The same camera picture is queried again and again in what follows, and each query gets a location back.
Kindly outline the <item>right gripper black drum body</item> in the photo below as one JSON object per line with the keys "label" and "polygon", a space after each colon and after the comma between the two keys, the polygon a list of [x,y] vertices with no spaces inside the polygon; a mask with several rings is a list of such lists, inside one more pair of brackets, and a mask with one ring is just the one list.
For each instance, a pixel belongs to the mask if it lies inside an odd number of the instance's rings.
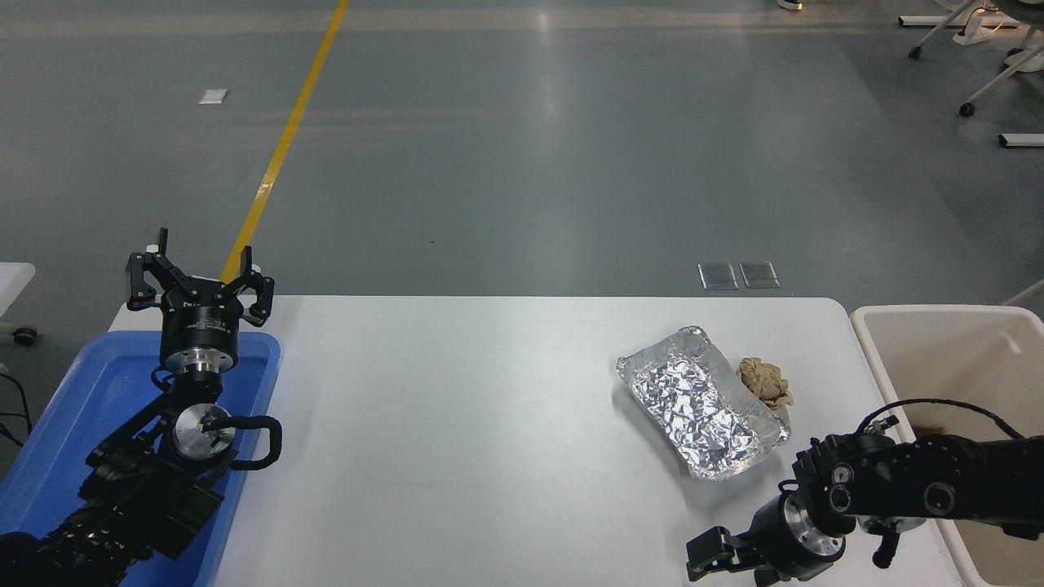
{"label": "right gripper black drum body", "polygon": [[808,580],[807,551],[799,545],[794,533],[785,515],[785,506],[790,495],[780,495],[768,504],[761,506],[752,519],[746,537],[750,548],[756,553],[759,563],[756,568],[769,566],[788,576],[788,582]]}

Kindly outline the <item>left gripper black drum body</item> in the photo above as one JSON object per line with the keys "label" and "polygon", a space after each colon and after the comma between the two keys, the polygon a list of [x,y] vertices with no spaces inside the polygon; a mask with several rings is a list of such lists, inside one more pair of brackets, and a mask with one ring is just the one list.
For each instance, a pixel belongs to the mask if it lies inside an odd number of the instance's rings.
{"label": "left gripper black drum body", "polygon": [[187,365],[205,356],[211,363],[235,365],[239,358],[240,320],[245,308],[238,298],[220,294],[214,281],[191,287],[198,298],[182,289],[161,295],[161,342],[163,365]]}

